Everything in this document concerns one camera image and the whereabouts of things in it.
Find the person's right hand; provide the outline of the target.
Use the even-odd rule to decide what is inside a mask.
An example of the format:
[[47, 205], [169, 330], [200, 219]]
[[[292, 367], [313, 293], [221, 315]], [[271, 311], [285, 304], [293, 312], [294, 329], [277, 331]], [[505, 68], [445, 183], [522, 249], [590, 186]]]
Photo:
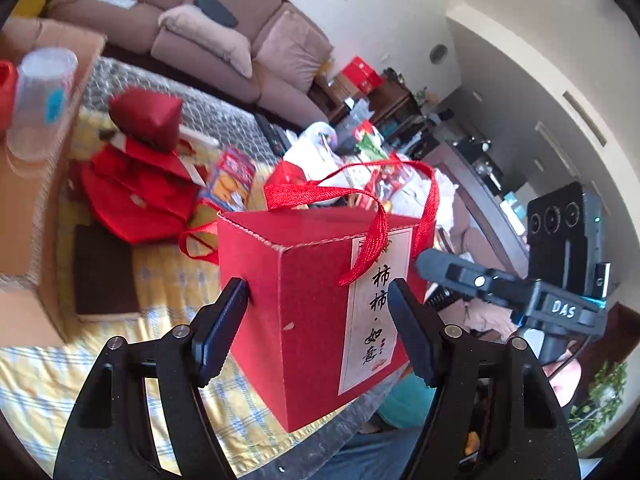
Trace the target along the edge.
[[549, 379], [560, 407], [565, 408], [573, 399], [582, 378], [580, 363], [573, 358], [570, 350], [566, 350], [559, 361], [545, 365], [542, 370]]

